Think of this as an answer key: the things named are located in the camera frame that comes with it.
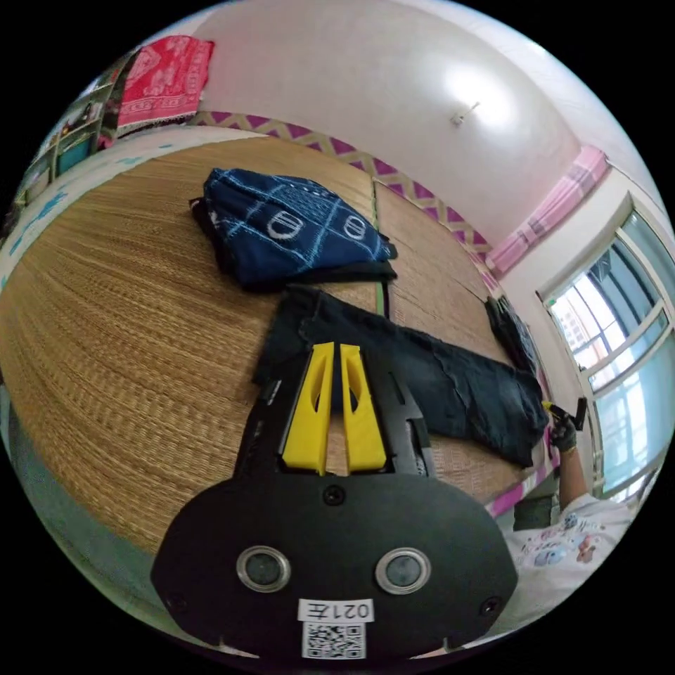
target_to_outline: qr code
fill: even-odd
[[[364,624],[304,624],[302,656],[306,659],[365,659]]]

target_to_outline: navy blue fabric with white pattern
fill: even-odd
[[[392,256],[371,223],[314,181],[213,169],[204,199],[243,285]]]

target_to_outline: camera lens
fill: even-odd
[[[431,563],[415,548],[395,548],[382,556],[375,567],[375,580],[392,595],[414,593],[427,583]]]
[[[290,563],[275,548],[252,546],[237,559],[237,575],[252,591],[273,593],[281,590],[290,578]]]

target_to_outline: woven straw mat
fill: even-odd
[[[199,491],[231,476],[278,296],[218,271],[188,199],[213,167],[303,176],[373,216],[370,177],[272,138],[149,160],[69,206],[0,296],[0,363],[47,468],[100,522],[155,551]],[[375,284],[325,288],[375,311]],[[329,464],[344,472],[340,426]]]
[[[375,184],[380,230],[397,246],[398,279],[390,286],[390,317],[490,359],[509,364],[492,335],[483,302],[487,287],[448,228],[382,184]],[[525,471],[467,441],[432,437],[439,477],[483,502],[521,482],[544,461],[542,443]]]

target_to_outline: window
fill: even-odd
[[[629,498],[675,431],[673,250],[633,211],[609,248],[545,303],[599,426],[598,496]]]

